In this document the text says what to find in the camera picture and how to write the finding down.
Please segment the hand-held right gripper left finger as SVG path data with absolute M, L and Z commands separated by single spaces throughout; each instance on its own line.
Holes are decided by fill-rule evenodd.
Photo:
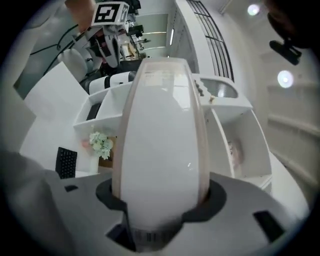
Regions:
M 4 198 L 36 255 L 132 256 L 127 205 L 106 174 L 61 179 L 16 152 L 4 154 Z

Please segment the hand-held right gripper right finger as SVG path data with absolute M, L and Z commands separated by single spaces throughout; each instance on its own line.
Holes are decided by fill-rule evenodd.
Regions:
M 279 196 L 238 179 L 212 173 L 207 201 L 183 214 L 162 256 L 276 256 L 309 214 L 300 198 Z

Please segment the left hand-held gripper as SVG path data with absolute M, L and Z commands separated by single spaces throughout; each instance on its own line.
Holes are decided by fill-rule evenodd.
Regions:
M 129 31 L 128 14 L 130 5 L 124 1 L 106 1 L 95 5 L 86 47 L 111 68 L 117 68 L 121 60 L 119 36 Z

